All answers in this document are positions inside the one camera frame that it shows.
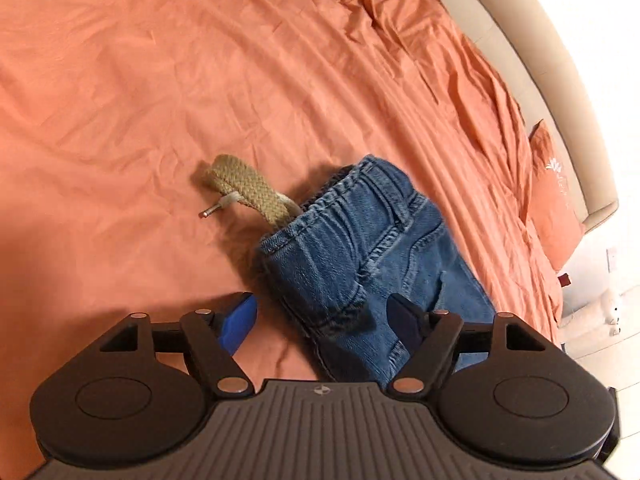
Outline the blue denim jeans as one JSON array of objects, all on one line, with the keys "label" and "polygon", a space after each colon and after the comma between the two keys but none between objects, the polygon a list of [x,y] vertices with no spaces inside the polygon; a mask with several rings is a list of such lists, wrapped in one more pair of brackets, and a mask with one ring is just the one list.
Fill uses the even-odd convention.
[{"label": "blue denim jeans", "polygon": [[437,206],[387,160],[363,157],[303,205],[232,155],[217,156],[204,180],[270,225],[257,248],[262,272],[337,382],[386,387],[416,351],[390,327],[393,294],[422,313],[446,310],[471,323],[494,318]]}]

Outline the orange pillow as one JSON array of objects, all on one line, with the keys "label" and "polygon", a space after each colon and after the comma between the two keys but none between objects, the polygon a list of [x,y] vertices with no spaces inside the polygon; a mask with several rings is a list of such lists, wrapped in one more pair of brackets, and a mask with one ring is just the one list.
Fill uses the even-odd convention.
[{"label": "orange pillow", "polygon": [[532,198],[529,215],[553,270],[560,272],[585,234],[570,203],[570,184],[544,120],[529,138],[532,151]]}]

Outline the white plush toy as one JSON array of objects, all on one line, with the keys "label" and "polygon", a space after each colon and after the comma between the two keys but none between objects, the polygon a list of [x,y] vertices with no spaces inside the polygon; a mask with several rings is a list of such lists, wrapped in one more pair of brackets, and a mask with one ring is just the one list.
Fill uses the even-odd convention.
[{"label": "white plush toy", "polygon": [[605,289],[599,297],[600,317],[609,337],[620,334],[620,302],[613,289]]}]

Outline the orange bed sheet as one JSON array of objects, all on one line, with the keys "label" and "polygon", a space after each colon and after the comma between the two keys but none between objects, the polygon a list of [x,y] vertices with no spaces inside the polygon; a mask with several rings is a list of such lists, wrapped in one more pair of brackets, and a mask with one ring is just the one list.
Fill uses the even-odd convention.
[{"label": "orange bed sheet", "polygon": [[35,388],[129,311],[258,289],[262,218],[201,220],[232,154],[294,200],[375,154],[444,214],[494,306],[554,337],[522,71],[476,2],[1,0],[1,474]]}]

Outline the beige upholstered headboard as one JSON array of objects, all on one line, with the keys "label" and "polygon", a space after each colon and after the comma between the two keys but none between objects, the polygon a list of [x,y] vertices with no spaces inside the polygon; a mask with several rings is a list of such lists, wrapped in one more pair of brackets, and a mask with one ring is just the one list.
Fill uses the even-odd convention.
[{"label": "beige upholstered headboard", "polygon": [[574,61],[538,0],[442,0],[494,64],[528,122],[546,118],[570,177],[570,200],[587,230],[618,208],[604,139]]}]

